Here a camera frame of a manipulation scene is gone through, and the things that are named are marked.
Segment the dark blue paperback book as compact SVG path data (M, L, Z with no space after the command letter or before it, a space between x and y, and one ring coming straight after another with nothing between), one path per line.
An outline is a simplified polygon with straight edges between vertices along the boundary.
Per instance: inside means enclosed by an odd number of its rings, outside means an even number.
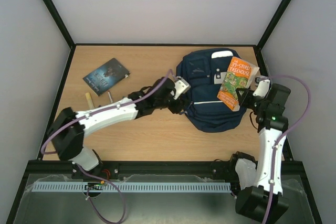
M129 75L130 71L116 58L112 58L84 76L83 81L97 96L101 96Z

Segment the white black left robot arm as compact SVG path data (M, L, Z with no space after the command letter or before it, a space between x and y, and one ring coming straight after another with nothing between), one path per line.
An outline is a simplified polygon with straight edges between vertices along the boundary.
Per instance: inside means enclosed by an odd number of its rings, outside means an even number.
M63 109L48 131L61 161L71 161L87 172L101 165L99 155L84 145L85 137L105 127L151 115L156 109L180 114L187 105L190 84L182 77L162 77L152 86L130 93L118 102L86 111Z

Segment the orange green illustrated book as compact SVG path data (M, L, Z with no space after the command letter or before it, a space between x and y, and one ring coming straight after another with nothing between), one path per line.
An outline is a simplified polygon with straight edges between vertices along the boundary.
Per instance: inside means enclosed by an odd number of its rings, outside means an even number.
M236 89L248 89L258 71L258 66L242 60L241 58L232 57L217 94L219 100L233 112L238 111L240 105Z

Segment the navy blue student backpack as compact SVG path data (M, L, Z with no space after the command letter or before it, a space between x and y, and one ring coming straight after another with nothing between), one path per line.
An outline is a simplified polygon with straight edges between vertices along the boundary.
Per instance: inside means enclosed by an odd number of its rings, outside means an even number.
M176 67L176 75L191 86L185 94L189 104L184 107L184 114L200 131L234 129L246 112L246 108L232 111L217 97L232 57L239 54L229 48L198 50L184 56Z

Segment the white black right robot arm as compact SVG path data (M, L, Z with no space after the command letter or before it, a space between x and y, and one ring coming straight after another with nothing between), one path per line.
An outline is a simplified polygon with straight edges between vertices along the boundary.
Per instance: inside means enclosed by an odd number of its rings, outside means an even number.
M260 80L256 90L238 88L240 106L252 109L258 124L260 152L258 161L238 158L229 172L239 179L240 192L235 210L261 223L276 223L288 210L281 184L282 149L288 119L283 116L291 90L270 80Z

